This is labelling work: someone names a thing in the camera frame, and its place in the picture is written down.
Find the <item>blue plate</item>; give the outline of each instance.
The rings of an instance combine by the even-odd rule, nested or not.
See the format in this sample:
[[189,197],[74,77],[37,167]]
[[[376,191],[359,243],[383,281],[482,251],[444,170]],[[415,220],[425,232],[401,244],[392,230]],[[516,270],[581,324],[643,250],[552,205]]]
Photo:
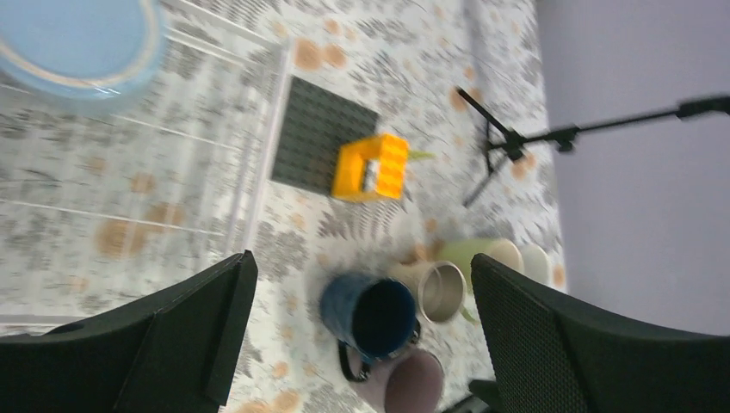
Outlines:
[[141,96],[164,43],[157,0],[0,0],[0,69],[73,113]]

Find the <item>pink mug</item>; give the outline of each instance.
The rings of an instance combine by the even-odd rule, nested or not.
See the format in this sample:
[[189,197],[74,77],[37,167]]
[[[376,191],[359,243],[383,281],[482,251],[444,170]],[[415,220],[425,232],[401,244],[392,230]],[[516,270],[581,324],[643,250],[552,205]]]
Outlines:
[[[350,348],[348,358],[350,368],[358,371],[360,355]],[[379,413],[434,413],[443,392],[443,369],[433,354],[410,346],[394,359],[373,364],[366,381],[350,385]]]

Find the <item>green cup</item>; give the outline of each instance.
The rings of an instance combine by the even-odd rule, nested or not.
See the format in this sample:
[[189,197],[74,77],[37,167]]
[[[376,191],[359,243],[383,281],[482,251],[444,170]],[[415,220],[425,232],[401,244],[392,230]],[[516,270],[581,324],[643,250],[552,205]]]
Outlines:
[[477,254],[488,255],[518,273],[524,271],[520,250],[507,238],[473,238],[446,243],[436,254],[436,259],[452,262],[464,274],[467,291],[473,294],[472,258]]

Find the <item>rack wire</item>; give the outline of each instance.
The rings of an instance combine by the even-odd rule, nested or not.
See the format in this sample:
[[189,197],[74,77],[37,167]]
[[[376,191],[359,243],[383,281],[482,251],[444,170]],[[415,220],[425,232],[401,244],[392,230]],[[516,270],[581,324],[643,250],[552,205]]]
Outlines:
[[125,113],[63,114],[0,74],[0,324],[88,317],[251,248],[289,44],[163,5],[163,69]]

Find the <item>blue mug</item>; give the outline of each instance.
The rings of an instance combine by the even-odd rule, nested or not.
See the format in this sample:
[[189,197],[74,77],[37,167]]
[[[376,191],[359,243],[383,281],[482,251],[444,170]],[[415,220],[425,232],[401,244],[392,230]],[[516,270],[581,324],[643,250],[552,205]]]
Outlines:
[[[415,344],[421,331],[408,287],[363,273],[341,274],[330,281],[319,301],[319,315],[338,340],[344,377],[355,383],[368,380],[376,361],[397,357]],[[348,346],[362,359],[358,374],[350,370]]]

